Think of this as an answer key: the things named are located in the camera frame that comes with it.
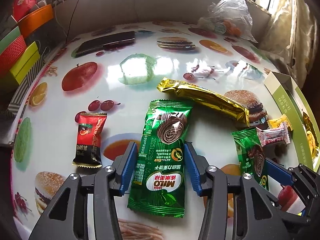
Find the red candy wrapper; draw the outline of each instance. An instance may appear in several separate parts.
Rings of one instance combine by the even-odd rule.
[[[76,157],[73,159],[73,165],[86,168],[99,168],[102,166],[100,142],[106,119],[107,113],[80,115]]]
[[[282,122],[278,128],[261,130],[256,127],[256,129],[262,147],[267,144],[280,141],[284,141],[286,144],[290,143],[288,126],[286,122]]]

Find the green box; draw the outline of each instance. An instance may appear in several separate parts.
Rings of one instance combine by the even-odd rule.
[[[0,41],[0,54],[13,42],[16,38],[20,36],[19,27],[15,27],[11,32],[9,32],[1,41]]]
[[[310,117],[316,133],[315,139],[318,142],[320,139],[320,131],[306,98],[291,76],[270,72],[264,84],[277,103],[281,113],[287,115],[292,125],[292,141],[297,152],[299,163],[317,172],[320,165],[320,158],[317,156],[312,161],[307,134],[303,125],[302,111]]]

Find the gold packaging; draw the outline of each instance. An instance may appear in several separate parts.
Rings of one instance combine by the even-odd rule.
[[[216,92],[184,81],[163,78],[158,84],[160,92],[170,93],[178,97],[194,100],[204,106],[223,112],[239,122],[249,126],[249,110],[237,102]]]
[[[311,151],[311,157],[312,159],[314,159],[319,154],[319,143],[316,137],[315,130],[313,129],[312,122],[305,112],[303,112],[303,122],[304,127],[306,128],[308,143]]]
[[[278,118],[278,119],[268,120],[268,125],[269,125],[270,129],[279,128],[282,122],[286,122],[288,129],[290,129],[290,131],[292,131],[291,123],[285,114],[281,115],[280,118]]]

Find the green snack wrapper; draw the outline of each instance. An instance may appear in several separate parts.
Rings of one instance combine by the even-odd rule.
[[[269,190],[266,158],[256,128],[236,131],[231,134],[236,143],[241,172],[251,174],[261,186]]]
[[[128,208],[183,217],[183,144],[192,106],[152,101],[145,118]]]

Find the white candy wrapper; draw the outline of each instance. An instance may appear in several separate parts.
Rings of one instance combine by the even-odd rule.
[[[267,144],[280,141],[284,141],[286,144],[290,143],[288,126],[286,122],[282,122],[278,128],[261,130],[256,127],[256,129],[262,147]]]

